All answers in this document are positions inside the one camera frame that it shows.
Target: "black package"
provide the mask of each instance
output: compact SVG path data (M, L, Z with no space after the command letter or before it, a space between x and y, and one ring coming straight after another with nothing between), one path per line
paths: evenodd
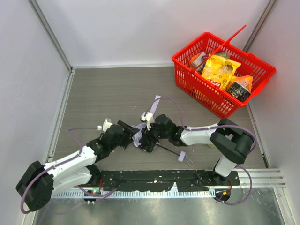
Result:
M251 92L240 81L234 82L229 88L228 93L241 102L246 101L251 95Z

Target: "red handle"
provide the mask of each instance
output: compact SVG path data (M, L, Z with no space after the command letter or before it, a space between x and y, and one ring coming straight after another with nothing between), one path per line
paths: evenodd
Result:
M237 32L235 32L235 34L233 34L227 41L225 41L223 44L221 44L212 54L210 54L202 63L200 63L195 69L192 70L192 73L194 73L201 65L203 65L206 60L208 60L212 55L216 54L217 51L219 51L224 45L226 45L227 43L229 43L235 36L238 35L238 33L240 33L244 28L246 27L246 25L242 26Z

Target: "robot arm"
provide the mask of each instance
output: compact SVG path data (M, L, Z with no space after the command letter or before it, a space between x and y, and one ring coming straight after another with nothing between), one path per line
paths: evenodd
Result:
M23 196L29 183L41 172L54 166L41 176L32 185L26 194L25 203L30 211L36 211L46 205L52 196L77 185L86 184L96 186L101 179L101 172L94 165L106 158L118 146L126 148L132 142L132 136L139 129L131 127L122 121L112 124L110 119L103 123L101 136L83 147L82 152L77 151L60 160L42 165L36 161L32 163L16 186L17 192Z
M214 180L218 184L227 182L236 165L245 162L254 142L251 135L238 128L218 128L221 125L237 126L229 119L221 119L218 124L208 127L185 128L176 126L164 114L154 120L153 114L148 112L141 120L147 123L147 127L142 131L141 148L148 152L153 151L159 139L168 139L175 146L214 144L223 154L214 167Z
M140 148L152 152L159 139L168 139L175 146L188 146L192 144L214 144L223 154L214 167L213 179L217 184L227 183L227 177L237 164L243 164L253 143L251 136L238 128L218 128L219 125L235 125L230 120L221 120L218 124L207 127L176 126L164 114L153 119L153 114L142 116L147 126L142 130ZM85 184L97 186L101 179L101 172L94 165L106 158L118 146L126 148L132 137L139 129L131 127L122 121L112 124L110 119L103 123L104 133L77 151L60 160L42 165L40 162L32 163L16 186L17 192L23 196L28 192L25 203L31 211L36 211L46 205L52 196L71 187ZM41 172L52 168L32 185L29 183Z

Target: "snack bag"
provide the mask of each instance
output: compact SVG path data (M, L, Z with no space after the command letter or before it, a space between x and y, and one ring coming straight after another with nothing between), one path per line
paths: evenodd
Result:
M226 90L227 85L240 66L239 62L226 59L219 55L212 55L205 64L202 76L218 86L221 90Z
M222 56L222 57L224 57L226 59L230 58L230 53L228 53L228 52L216 53L216 55Z
M249 92L251 92L252 81L253 81L253 77L252 76L250 76L250 75L240 76L240 77L232 76L232 78L230 79L229 84L227 86L227 89L230 89L230 87L232 86L232 84L235 81L240 81L243 84L243 87L245 87L246 89L249 90Z
M197 68L197 66L199 66L199 65L203 62L202 58L203 58L204 55L205 55L205 52L201 52L201 53L195 55L195 56L190 60L189 63L190 63L190 65L191 65L191 69ZM200 70L201 70L203 67L204 67L204 65L201 65L200 67L198 67L198 68L196 69L196 71L197 71L197 72L200 72Z
M244 86L243 81L234 81L228 93L241 102L245 102L251 95L251 92Z

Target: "red plastic basket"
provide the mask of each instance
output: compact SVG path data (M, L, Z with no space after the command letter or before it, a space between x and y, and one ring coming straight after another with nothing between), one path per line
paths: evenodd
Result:
M190 69L189 61L193 56L203 51L212 53L223 43L224 40L205 32L174 55L172 60L175 63L176 85L218 117L227 118L257 95L267 85L276 69L251 53L248 54L230 43L225 44L218 52L229 52L231 54L230 59L241 63L235 75L251 75L253 77L252 93L245 102L241 102Z

